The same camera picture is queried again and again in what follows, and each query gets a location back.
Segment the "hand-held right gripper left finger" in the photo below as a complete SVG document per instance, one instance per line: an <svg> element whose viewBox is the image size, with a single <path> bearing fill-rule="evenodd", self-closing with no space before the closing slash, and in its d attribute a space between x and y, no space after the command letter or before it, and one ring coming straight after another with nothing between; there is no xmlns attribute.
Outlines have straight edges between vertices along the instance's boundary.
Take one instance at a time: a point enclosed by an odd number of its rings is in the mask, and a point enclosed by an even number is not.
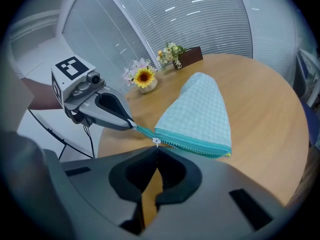
<svg viewBox="0 0 320 240"><path fill-rule="evenodd" d="M145 229L142 194L157 169L158 148L61 163L69 181L100 215L139 235Z"/></svg>

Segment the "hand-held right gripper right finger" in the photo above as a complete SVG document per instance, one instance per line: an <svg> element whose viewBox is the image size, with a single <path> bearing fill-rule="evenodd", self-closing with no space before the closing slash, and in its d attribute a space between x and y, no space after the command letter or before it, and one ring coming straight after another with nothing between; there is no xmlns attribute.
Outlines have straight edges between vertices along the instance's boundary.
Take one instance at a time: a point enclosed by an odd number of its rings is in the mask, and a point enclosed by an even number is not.
<svg viewBox="0 0 320 240"><path fill-rule="evenodd" d="M287 209L233 166L159 147L163 190L144 240L269 240L285 224Z"/></svg>

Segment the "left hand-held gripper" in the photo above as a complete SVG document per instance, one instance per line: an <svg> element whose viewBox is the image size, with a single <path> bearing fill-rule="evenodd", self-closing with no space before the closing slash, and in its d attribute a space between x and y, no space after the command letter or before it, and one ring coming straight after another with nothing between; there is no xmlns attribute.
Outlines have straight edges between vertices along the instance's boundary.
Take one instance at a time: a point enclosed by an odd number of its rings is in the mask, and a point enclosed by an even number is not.
<svg viewBox="0 0 320 240"><path fill-rule="evenodd" d="M135 128L124 99L113 92L97 92L105 86L96 67L74 55L51 66L52 90L59 104L75 124L117 131Z"/></svg>

